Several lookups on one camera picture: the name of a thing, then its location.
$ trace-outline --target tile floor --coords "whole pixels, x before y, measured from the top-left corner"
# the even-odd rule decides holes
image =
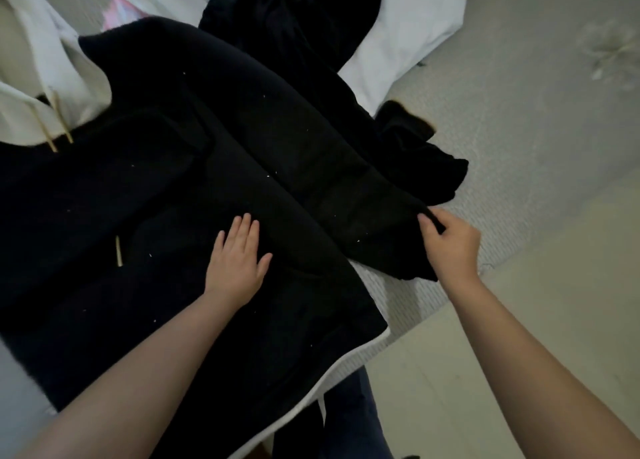
[[[484,280],[640,435],[640,168]],[[522,457],[451,304],[367,368],[396,457]]]

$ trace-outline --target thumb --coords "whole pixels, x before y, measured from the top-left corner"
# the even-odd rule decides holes
[[[427,245],[427,241],[440,237],[436,225],[434,225],[431,219],[424,213],[418,214],[418,222],[420,223],[420,232],[422,233],[422,240],[425,246]]]
[[[262,279],[264,279],[264,276],[267,275],[267,271],[269,270],[269,263],[271,262],[272,257],[272,253],[265,253],[262,256],[262,259],[260,259],[260,262],[258,262],[257,277],[260,281],[260,285],[262,285]]]

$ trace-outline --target dark blue pants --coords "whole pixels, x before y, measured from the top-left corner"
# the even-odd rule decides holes
[[[276,432],[273,459],[393,459],[378,420],[364,367],[324,394]]]

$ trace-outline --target black garment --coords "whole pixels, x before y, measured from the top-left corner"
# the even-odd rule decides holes
[[[283,77],[389,181],[437,205],[453,198],[468,162],[429,144],[434,129],[397,103],[374,121],[337,74],[379,8],[380,0],[210,0],[200,28]]]
[[[339,247],[433,277],[415,218],[426,208],[281,78],[197,28],[150,18],[80,43],[112,106],[58,155],[0,146],[12,162],[0,165],[0,332],[63,408],[202,293],[217,232],[251,212],[260,254],[275,256],[268,277],[154,453],[226,457],[385,330]]]

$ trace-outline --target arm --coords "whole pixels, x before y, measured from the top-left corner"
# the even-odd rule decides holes
[[[211,345],[262,285],[271,254],[257,261],[258,221],[236,217],[220,232],[205,292],[108,369],[20,458],[147,458]]]
[[[419,215],[429,262],[527,459],[638,458],[640,441],[513,317],[477,275],[480,232],[432,209]]]

